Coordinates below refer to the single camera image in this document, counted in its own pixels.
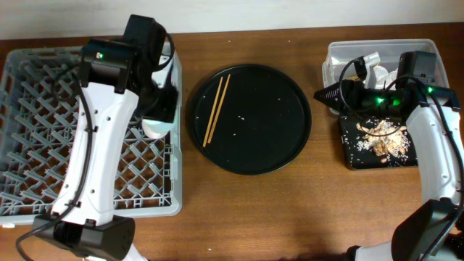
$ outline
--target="plastic container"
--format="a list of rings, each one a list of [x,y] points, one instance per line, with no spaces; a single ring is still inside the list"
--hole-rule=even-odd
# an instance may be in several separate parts
[[[440,53],[432,40],[374,40],[374,41],[343,41],[333,42],[328,46],[326,61],[322,64],[324,88],[339,81],[341,71],[354,58],[378,52],[382,67],[389,72],[396,70],[399,57],[407,51],[427,51],[436,54],[435,80],[438,86],[449,88],[448,77],[444,71]],[[345,72],[345,77],[354,75],[355,67],[351,65]]]
[[[0,224],[29,224],[51,209],[64,180],[77,124],[78,103],[47,94],[49,76],[79,62],[80,47],[21,49],[8,54],[0,82]],[[163,54],[169,55],[165,44]],[[182,105],[181,64],[172,81]],[[70,79],[59,83],[70,92]],[[116,175],[115,215],[175,215],[182,207],[180,113],[163,138],[144,135],[132,119]]]

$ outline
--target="wooden chopstick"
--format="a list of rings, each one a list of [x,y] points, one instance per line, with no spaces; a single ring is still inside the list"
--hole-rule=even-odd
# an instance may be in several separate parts
[[[203,141],[203,148],[206,147],[206,142],[208,140],[208,134],[210,133],[210,128],[211,128],[211,122],[212,122],[212,116],[215,114],[216,110],[216,104],[218,102],[218,97],[220,93],[220,86],[223,84],[223,78],[220,78],[219,86],[217,87],[217,92],[216,92],[216,98],[215,102],[212,104],[212,109],[211,109],[211,115],[210,115],[210,121],[208,122],[208,128],[206,129],[206,133],[204,135],[204,141]]]
[[[230,79],[230,78],[231,78],[231,75],[229,74],[229,76],[227,77],[227,81],[225,82],[225,87],[224,87],[223,95],[220,97],[219,107],[217,108],[215,121],[214,121],[214,123],[212,124],[212,130],[211,130],[210,137],[208,138],[208,144],[211,143],[212,134],[215,132],[216,123],[218,122],[218,118],[219,118],[220,108],[223,106],[224,97],[225,97],[225,93],[226,93],[226,91],[227,91],[227,86],[229,85],[229,79]]]

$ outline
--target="white wall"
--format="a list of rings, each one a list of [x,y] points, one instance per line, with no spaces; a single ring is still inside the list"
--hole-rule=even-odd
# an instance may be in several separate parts
[[[171,33],[464,21],[463,0],[0,0],[0,39],[120,35],[130,14]]]

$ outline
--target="clear plastic bin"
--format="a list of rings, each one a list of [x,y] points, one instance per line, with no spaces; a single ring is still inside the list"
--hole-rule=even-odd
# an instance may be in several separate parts
[[[449,88],[448,77],[444,71],[440,53],[432,40],[374,40],[333,42],[328,46],[326,61],[322,64],[324,88],[336,83],[345,65],[354,58],[378,52],[381,66],[389,72],[396,70],[399,56],[407,51],[427,51],[436,54],[435,80],[438,86]],[[354,75],[355,66],[351,65],[345,76]]]

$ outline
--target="round black plate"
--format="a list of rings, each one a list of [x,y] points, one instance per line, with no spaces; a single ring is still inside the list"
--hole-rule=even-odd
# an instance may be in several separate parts
[[[231,74],[210,144],[203,148],[221,76]],[[311,130],[311,111],[298,85],[275,69],[238,65],[210,78],[192,99],[189,125],[199,150],[233,173],[256,175],[277,170],[301,152]]]

